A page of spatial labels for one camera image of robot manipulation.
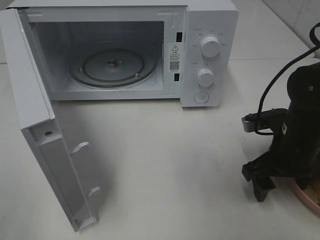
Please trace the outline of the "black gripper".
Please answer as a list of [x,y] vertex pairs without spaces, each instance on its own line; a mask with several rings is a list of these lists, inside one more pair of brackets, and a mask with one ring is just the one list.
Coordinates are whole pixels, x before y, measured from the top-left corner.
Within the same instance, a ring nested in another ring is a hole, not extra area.
[[252,180],[253,193],[263,202],[276,188],[271,177],[297,178],[305,190],[320,173],[320,126],[296,114],[286,114],[280,130],[273,135],[267,152],[242,166],[242,174]]

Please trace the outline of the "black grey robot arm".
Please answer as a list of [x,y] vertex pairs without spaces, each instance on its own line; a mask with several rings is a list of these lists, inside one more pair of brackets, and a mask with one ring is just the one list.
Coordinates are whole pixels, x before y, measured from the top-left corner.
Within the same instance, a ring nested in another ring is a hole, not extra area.
[[242,166],[259,202],[275,189],[273,177],[293,178],[305,189],[320,175],[320,65],[298,67],[288,78],[288,109],[275,108],[242,118],[244,131],[270,129],[267,152]]

